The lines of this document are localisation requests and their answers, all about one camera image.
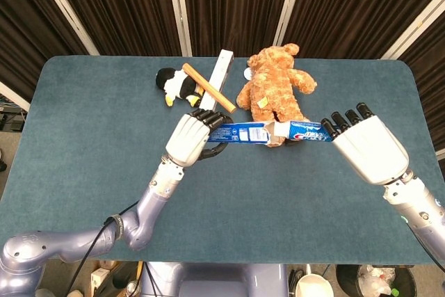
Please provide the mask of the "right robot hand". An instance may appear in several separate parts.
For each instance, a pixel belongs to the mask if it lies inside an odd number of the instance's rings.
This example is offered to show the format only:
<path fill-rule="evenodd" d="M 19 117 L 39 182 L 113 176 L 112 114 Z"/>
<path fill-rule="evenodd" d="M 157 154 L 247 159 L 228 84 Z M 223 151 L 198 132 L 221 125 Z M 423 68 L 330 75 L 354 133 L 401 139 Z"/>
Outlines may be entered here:
<path fill-rule="evenodd" d="M 407 172 L 410 160 L 406 149 L 364 102 L 343 115 L 333 112 L 321 120 L 321 125 L 365 182 L 389 184 Z"/>

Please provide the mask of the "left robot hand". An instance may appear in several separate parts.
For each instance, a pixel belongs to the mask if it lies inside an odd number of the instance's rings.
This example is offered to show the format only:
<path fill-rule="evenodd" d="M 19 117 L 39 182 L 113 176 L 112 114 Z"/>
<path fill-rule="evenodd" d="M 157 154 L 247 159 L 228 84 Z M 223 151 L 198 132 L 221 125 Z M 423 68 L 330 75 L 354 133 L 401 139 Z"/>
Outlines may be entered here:
<path fill-rule="evenodd" d="M 233 120 L 228 115 L 218 111 L 196 109 L 184 114 L 165 147 L 170 160 L 186 168 L 196 161 L 219 155 L 227 143 L 219 143 L 210 149 L 204 146 L 217 128 L 231 123 Z"/>

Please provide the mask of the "blue toothpaste box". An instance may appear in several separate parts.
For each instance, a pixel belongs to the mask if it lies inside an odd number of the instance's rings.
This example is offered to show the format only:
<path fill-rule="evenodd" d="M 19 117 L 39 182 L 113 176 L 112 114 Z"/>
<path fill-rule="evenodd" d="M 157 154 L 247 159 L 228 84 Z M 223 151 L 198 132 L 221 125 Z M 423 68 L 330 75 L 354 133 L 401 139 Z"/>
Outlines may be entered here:
<path fill-rule="evenodd" d="M 219 126 L 210 135 L 211 143 L 259 144 L 269 147 L 280 146 L 289 139 L 289 122 L 240 122 Z"/>

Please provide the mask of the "blue white toothpaste tube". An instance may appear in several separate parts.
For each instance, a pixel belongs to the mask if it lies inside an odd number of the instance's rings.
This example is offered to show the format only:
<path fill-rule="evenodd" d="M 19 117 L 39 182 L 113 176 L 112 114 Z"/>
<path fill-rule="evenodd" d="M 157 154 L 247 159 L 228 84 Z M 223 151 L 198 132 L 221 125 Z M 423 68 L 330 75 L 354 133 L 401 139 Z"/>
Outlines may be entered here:
<path fill-rule="evenodd" d="M 332 139 L 319 122 L 275 122 L 273 134 L 291 141 L 331 142 Z"/>

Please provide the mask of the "small cardboard box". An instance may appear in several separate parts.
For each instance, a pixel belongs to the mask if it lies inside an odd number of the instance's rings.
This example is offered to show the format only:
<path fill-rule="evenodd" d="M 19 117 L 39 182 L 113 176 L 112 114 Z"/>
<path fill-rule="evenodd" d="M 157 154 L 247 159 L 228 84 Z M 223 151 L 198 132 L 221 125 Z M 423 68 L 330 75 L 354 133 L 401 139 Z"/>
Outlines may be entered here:
<path fill-rule="evenodd" d="M 94 296 L 94 293 L 101 284 L 105 281 L 111 271 L 105 268 L 98 268 L 90 275 L 90 295 Z"/>

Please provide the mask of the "black white penguin plush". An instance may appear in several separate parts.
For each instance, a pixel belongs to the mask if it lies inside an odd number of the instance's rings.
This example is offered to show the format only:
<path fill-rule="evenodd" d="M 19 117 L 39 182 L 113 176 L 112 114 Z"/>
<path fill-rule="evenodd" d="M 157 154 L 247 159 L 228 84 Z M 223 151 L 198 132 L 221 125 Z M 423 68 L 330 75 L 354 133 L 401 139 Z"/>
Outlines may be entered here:
<path fill-rule="evenodd" d="M 200 106 L 204 89 L 183 70 L 172 67 L 161 68 L 156 73 L 156 86 L 165 93 L 165 102 L 171 107 L 174 100 L 185 99 L 191 107 Z"/>

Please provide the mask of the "wooden round stick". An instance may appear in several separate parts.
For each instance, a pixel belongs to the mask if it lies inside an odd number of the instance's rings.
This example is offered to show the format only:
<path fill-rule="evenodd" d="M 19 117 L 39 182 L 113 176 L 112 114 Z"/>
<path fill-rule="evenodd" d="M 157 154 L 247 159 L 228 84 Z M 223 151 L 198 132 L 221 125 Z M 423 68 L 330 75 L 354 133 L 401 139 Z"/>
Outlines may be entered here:
<path fill-rule="evenodd" d="M 197 70 L 190 64 L 184 63 L 182 70 L 196 81 L 205 91 L 201 107 L 206 110 L 215 111 L 216 106 L 221 105 L 229 113 L 236 110 L 235 105 L 230 102 L 219 90 L 214 88 Z"/>

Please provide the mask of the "long white carton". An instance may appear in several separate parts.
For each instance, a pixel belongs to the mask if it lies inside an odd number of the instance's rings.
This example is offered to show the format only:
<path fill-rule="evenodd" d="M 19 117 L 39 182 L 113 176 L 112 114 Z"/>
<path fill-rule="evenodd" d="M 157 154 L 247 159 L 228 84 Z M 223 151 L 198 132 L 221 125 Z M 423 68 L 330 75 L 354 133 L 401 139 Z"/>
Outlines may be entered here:
<path fill-rule="evenodd" d="M 228 76 L 230 67 L 234 59 L 234 53 L 232 51 L 222 49 L 216 61 L 216 64 L 211 73 L 209 83 L 218 91 L 221 92 Z M 217 101 L 209 94 L 204 93 L 200 108 L 204 110 L 214 111 L 217 105 Z"/>

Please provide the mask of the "blue table mat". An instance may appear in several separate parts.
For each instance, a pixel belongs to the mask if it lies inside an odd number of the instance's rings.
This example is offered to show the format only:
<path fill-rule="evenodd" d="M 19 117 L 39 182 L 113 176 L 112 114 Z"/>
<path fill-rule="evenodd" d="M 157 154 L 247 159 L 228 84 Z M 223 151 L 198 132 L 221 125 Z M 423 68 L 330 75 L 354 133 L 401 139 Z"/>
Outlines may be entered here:
<path fill-rule="evenodd" d="M 55 56 L 41 71 L 0 199 L 0 249 L 23 232 L 97 229 L 137 201 L 187 102 L 165 105 L 155 76 L 184 58 Z M 411 69 L 402 61 L 302 59 L 317 82 L 298 94 L 315 122 L 364 102 L 403 144 L 440 202 L 445 181 Z M 427 264 L 405 221 L 330 143 L 231 144 L 187 169 L 141 251 L 174 262 Z"/>

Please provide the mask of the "brown teddy bear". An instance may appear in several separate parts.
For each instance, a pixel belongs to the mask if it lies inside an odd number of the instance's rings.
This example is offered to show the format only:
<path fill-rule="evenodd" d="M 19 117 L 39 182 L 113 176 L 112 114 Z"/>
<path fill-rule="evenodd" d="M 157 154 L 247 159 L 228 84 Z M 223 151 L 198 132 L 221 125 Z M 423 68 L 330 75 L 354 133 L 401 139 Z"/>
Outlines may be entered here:
<path fill-rule="evenodd" d="M 312 94 L 316 80 L 306 71 L 294 68 L 300 51 L 296 43 L 270 46 L 249 57 L 250 80 L 236 98 L 237 105 L 252 114 L 255 122 L 309 122 L 300 109 L 293 89 Z"/>

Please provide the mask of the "black trash bin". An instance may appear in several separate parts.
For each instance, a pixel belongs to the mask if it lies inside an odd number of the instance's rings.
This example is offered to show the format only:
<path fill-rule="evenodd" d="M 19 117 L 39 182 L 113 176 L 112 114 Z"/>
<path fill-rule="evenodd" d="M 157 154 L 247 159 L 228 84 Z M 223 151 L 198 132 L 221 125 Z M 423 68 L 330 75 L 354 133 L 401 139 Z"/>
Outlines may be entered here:
<path fill-rule="evenodd" d="M 350 297 L 416 297 L 410 270 L 400 266 L 338 264 L 339 286 Z"/>

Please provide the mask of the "purple robot torso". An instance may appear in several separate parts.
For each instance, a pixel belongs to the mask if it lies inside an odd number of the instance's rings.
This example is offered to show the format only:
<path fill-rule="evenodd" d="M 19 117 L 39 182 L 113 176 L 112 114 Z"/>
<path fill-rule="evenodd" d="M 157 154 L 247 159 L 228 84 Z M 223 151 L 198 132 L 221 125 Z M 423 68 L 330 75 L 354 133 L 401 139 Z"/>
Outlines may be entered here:
<path fill-rule="evenodd" d="M 140 297 L 289 297 L 283 264 L 146 262 Z"/>

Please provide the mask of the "dark brown pleated curtain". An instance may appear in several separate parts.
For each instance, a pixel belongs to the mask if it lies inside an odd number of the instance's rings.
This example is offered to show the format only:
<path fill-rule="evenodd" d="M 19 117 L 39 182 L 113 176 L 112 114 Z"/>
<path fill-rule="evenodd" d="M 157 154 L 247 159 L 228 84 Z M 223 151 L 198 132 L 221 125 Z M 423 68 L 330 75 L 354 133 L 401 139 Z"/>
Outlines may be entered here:
<path fill-rule="evenodd" d="M 284 42 L 303 58 L 380 58 L 431 0 L 296 0 Z M 172 0 L 69 0 L 101 55 L 181 54 Z M 284 0 L 186 0 L 195 56 L 273 43 Z M 0 0 L 0 81 L 31 100 L 44 63 L 86 54 L 54 0 Z"/>

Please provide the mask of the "white bowl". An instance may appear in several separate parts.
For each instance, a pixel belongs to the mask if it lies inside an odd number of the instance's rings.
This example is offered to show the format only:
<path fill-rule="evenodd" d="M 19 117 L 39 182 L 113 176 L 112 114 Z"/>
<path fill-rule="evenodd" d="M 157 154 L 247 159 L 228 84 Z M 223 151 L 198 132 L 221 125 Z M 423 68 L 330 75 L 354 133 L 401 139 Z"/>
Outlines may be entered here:
<path fill-rule="evenodd" d="M 334 297 L 331 284 L 322 276 L 308 274 L 301 277 L 296 286 L 296 297 Z"/>

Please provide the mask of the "white partition frame post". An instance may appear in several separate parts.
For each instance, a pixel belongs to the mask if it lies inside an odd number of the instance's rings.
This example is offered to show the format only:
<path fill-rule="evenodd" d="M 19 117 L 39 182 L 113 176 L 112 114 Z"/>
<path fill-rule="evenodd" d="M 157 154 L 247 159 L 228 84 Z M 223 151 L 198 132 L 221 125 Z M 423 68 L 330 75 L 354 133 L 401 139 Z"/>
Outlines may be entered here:
<path fill-rule="evenodd" d="M 445 0 L 431 0 L 380 58 L 398 59 L 443 13 Z"/>
<path fill-rule="evenodd" d="M 6 84 L 0 81 L 0 94 L 18 105 L 21 109 L 29 112 L 31 104 L 26 101 L 21 95 L 9 88 Z"/>
<path fill-rule="evenodd" d="M 82 24 L 78 15 L 75 13 L 69 0 L 54 0 L 59 10 L 63 14 L 63 17 L 67 20 L 68 24 L 71 26 L 73 32 L 76 34 L 81 44 L 85 47 L 86 51 L 91 56 L 99 56 L 100 52 L 96 47 L 95 43 L 92 41 L 89 33 Z"/>
<path fill-rule="evenodd" d="M 191 47 L 186 0 L 172 0 L 172 6 L 175 14 L 181 54 L 183 57 L 191 57 L 193 55 L 193 51 Z"/>
<path fill-rule="evenodd" d="M 287 27 L 289 25 L 289 20 L 293 12 L 296 0 L 284 0 L 282 11 L 280 13 L 280 18 L 277 23 L 277 28 L 275 31 L 275 36 L 273 39 L 273 45 L 278 46 L 283 43 L 284 36 L 286 34 Z"/>

